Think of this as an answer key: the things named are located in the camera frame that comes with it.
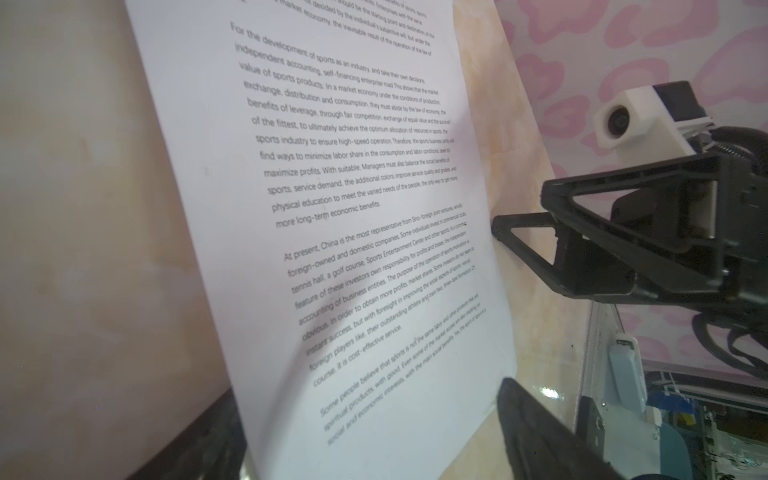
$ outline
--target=pink heart pattern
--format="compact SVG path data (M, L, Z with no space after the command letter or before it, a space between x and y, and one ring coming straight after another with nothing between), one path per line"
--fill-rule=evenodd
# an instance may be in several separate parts
M582 138L581 144L584 145L585 147L591 148L592 152L598 157L606 157L610 155L612 152L610 148L603 148L600 145L598 145L598 136L595 135L594 132Z
M552 172L554 172L555 178L566 178L568 176L568 171L560 164L553 163Z
M664 321L672 326L690 327L690 321L693 319L694 315L696 315L696 312L681 306L664 307Z
M564 32L587 33L608 7L608 0L518 0L528 16L528 36L542 44Z
M703 107L736 98L768 101L768 27L731 38L707 60L691 85Z
M527 53L521 55L515 63L531 102L550 97L563 85L565 67L561 61L545 62L537 55Z
M515 26L506 20L502 20L502 28L504 29L504 36L507 38L507 43L509 43L509 46L511 47L512 39L515 38Z
M719 326L709 326L711 336L719 336L721 339L728 337L729 330L721 329Z
M604 39L611 48L638 39L646 47L664 47L706 37L717 27L717 19L717 0L651 0L647 8L622 8L608 24Z
M649 336L635 336L635 338L640 346L641 358L658 362L672 361L670 350L660 340Z
M661 58L639 58L614 68L598 88L600 101L610 101L629 88L666 83L670 66Z
M681 355L702 360L715 360L715 357L701 346L701 343L693 334L684 335L677 339L676 347Z
M554 138L573 138L587 126L589 98L574 95L555 102L544 111L538 121L538 130L542 135Z
M640 316L634 313L621 312L621 325L624 327L625 333L632 333L643 322Z

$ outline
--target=black cable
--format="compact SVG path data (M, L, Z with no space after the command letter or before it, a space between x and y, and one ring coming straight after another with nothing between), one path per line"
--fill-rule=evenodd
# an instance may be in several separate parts
M712 320L712 316L709 313L699 313L694 317L694 320L692 322L692 326L694 328L694 335L699 340L699 343L701 343L701 346L704 347L709 353L717 357L726 365L732 366L734 369L741 370L742 372L749 373L750 375L757 377L758 379L768 381L768 368L766 368L767 365L765 362L763 362L760 359L758 359L759 363L757 365L750 365L749 363L741 362L730 353L721 349L720 346L718 346L714 342L714 340L712 340L712 336L710 335L710 332L707 329L707 325L710 324L711 320ZM742 335L746 335L746 334L751 335L751 332L744 333ZM732 347L733 344L731 342L729 342L729 344L730 344L729 348L731 348L731 352L734 352L736 355L745 356L740 350L733 348ZM746 358L754 359L755 357L746 356Z

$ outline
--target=paper sheet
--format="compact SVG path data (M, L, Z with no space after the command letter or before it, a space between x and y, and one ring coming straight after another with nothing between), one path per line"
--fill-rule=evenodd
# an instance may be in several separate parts
M434 478L515 374L429 0L128 0L263 480Z

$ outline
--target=wall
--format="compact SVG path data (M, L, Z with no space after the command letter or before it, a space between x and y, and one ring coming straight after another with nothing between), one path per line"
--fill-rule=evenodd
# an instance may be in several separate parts
M125 478L229 386L122 0L0 2L0 478Z
M721 125L768 131L767 0L497 0L555 175L613 170L592 114L619 91L688 80ZM613 197L589 207L605 212ZM701 347L692 312L623 306L644 359L736 372ZM723 343L724 331L713 329ZM760 352L751 339L747 352Z

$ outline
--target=blue component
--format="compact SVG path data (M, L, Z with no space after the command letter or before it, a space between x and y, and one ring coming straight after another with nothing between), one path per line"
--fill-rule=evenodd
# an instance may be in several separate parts
M653 392L648 395L648 405L668 412L694 414L694 401L674 393Z

